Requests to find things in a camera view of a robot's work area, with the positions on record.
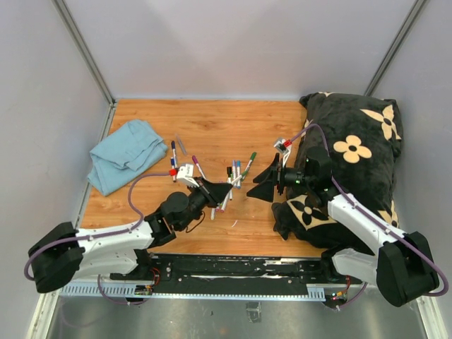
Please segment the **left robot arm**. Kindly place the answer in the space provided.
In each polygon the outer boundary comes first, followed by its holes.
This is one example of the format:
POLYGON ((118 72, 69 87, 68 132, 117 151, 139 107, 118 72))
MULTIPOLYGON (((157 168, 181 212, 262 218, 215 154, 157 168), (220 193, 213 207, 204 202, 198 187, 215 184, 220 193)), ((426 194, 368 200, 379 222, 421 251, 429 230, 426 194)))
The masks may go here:
POLYGON ((194 179, 189 194, 170 194, 150 215, 137 211, 129 224, 101 229, 76 229, 62 222, 28 250, 26 279, 39 293, 58 290, 72 280, 93 275, 122 275, 138 280, 151 271, 147 250, 190 232, 193 221, 202 222, 205 208, 216 208, 229 196, 232 185, 194 179))

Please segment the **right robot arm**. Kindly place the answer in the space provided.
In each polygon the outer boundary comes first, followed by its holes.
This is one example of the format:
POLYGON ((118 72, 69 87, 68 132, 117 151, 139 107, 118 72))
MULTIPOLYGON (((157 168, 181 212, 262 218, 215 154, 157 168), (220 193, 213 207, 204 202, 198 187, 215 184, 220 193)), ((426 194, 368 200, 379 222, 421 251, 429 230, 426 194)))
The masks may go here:
POLYGON ((345 193, 332 176, 332 162, 325 148, 308 149, 302 169, 286 167, 285 158, 276 154, 253 180, 255 187, 247 196, 272 202, 275 193, 300 186, 313 207, 344 225, 371 250, 365 254, 340 247, 324 252, 319 266, 324 280, 334 283, 344 275, 352 276, 376 286, 395 307, 423 295, 439 297, 448 292, 448 281, 433 261, 427 238, 388 224, 345 193))

